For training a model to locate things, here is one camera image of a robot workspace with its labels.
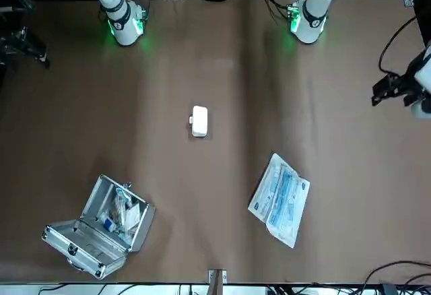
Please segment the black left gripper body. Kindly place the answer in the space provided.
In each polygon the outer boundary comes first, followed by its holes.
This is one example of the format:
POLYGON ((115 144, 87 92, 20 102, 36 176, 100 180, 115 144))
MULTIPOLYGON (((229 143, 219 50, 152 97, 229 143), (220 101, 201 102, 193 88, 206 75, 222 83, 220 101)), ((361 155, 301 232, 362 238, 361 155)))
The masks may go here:
POLYGON ((415 74, 415 71, 406 71, 401 76, 399 95, 403 97, 404 105, 413 105, 424 98, 424 89, 416 81, 415 74))

